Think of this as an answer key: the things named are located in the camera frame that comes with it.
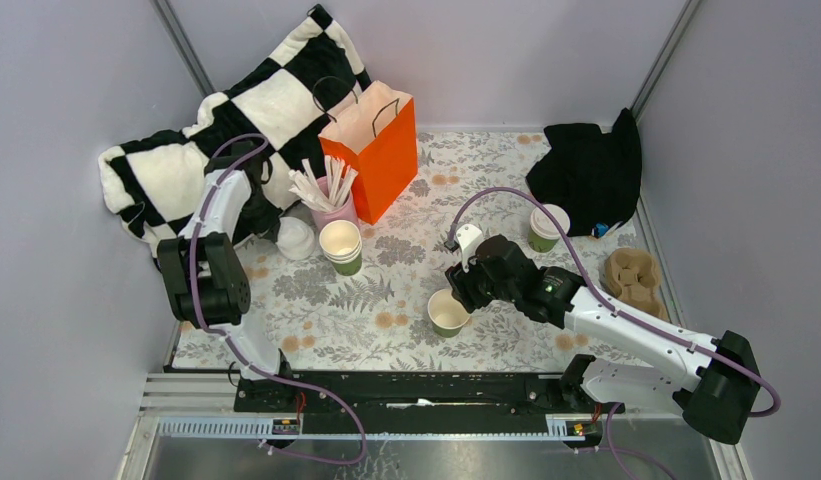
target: white wall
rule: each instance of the white wall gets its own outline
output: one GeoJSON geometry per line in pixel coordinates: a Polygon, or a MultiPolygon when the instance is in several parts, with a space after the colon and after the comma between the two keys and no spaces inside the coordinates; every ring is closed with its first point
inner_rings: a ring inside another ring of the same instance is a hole
{"type": "MultiPolygon", "coordinates": [[[[314,0],[171,0],[216,89],[256,67],[314,0]]],[[[612,124],[683,0],[325,0],[372,79],[416,96],[422,127],[612,124]]]]}
{"type": "Polygon", "coordinates": [[[0,0],[0,479],[115,473],[174,319],[96,156],[199,101],[150,2],[0,0]]]}
{"type": "Polygon", "coordinates": [[[684,315],[784,399],[747,424],[755,480],[821,479],[821,0],[705,2],[640,130],[684,315]]]}

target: orange paper bag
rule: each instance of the orange paper bag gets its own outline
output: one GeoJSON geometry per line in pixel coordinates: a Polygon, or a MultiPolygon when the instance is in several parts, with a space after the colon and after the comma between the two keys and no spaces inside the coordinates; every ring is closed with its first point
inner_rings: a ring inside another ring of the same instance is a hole
{"type": "Polygon", "coordinates": [[[410,94],[372,83],[319,134],[325,155],[357,170],[357,216],[374,225],[418,172],[416,111],[410,94]]]}

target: paper cup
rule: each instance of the paper cup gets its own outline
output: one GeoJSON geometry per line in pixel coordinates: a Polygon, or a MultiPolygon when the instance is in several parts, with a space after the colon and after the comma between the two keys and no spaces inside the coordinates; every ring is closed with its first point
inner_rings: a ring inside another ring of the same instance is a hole
{"type": "Polygon", "coordinates": [[[428,300],[428,316],[437,335],[451,338],[463,329],[469,321],[469,314],[463,305],[451,296],[451,289],[438,291],[428,300]]]}
{"type": "Polygon", "coordinates": [[[340,275],[351,276],[363,266],[363,237],[348,220],[335,220],[319,233],[319,246],[340,275]]]}
{"type": "MultiPolygon", "coordinates": [[[[549,203],[543,206],[554,215],[554,219],[563,227],[563,232],[568,233],[569,215],[557,205],[549,203]]],[[[546,253],[554,248],[558,240],[560,240],[560,232],[557,231],[554,223],[551,222],[542,210],[535,208],[534,211],[531,212],[531,231],[528,233],[528,245],[535,252],[546,253]]]]}
{"type": "Polygon", "coordinates": [[[309,225],[295,217],[280,219],[280,231],[275,242],[281,255],[290,260],[304,260],[316,249],[316,235],[309,225]]]}

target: green paper cup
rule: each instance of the green paper cup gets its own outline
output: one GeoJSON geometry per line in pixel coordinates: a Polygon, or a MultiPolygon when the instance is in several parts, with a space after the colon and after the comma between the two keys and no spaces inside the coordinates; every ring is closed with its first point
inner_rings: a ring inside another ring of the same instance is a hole
{"type": "Polygon", "coordinates": [[[351,276],[363,266],[363,237],[348,220],[335,220],[319,233],[319,246],[340,275],[351,276]]]}
{"type": "Polygon", "coordinates": [[[451,296],[451,289],[438,291],[428,300],[428,317],[437,335],[451,338],[469,321],[469,314],[463,305],[451,296]]]}
{"type": "Polygon", "coordinates": [[[357,256],[352,258],[348,263],[339,263],[331,260],[331,265],[333,265],[333,268],[338,274],[350,277],[359,272],[363,267],[363,253],[358,253],[357,256]]]}
{"type": "MultiPolygon", "coordinates": [[[[569,215],[557,205],[545,204],[546,210],[554,215],[554,219],[563,227],[563,232],[569,232],[569,215]]],[[[557,241],[560,240],[560,232],[554,223],[540,210],[535,208],[531,212],[531,230],[528,232],[528,245],[539,253],[550,252],[557,241]]]]}

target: table surface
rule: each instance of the table surface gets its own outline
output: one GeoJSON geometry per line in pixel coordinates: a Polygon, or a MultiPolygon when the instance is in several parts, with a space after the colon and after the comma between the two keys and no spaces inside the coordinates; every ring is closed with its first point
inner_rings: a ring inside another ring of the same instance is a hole
{"type": "MultiPolygon", "coordinates": [[[[549,145],[535,133],[420,133],[418,146],[416,179],[376,225],[362,224],[358,274],[337,275],[318,249],[295,262],[266,240],[237,249],[252,290],[243,321],[260,322],[294,369],[562,372],[578,353],[642,363],[607,343],[531,322],[502,302],[474,312],[457,336],[437,336],[426,306],[448,287],[444,271],[457,261],[442,247],[455,213],[487,187],[527,191],[525,175],[549,145]]],[[[577,271],[562,242],[546,254],[527,246],[532,208],[515,195],[496,193],[475,202],[463,220],[487,236],[506,235],[538,266],[577,271]]],[[[291,215],[312,224],[302,206],[291,215]]],[[[598,281],[599,268],[617,248],[640,246],[632,223],[602,239],[573,239],[591,278],[598,281]]],[[[223,343],[181,324],[173,367],[227,369],[233,361],[223,343]]]]}

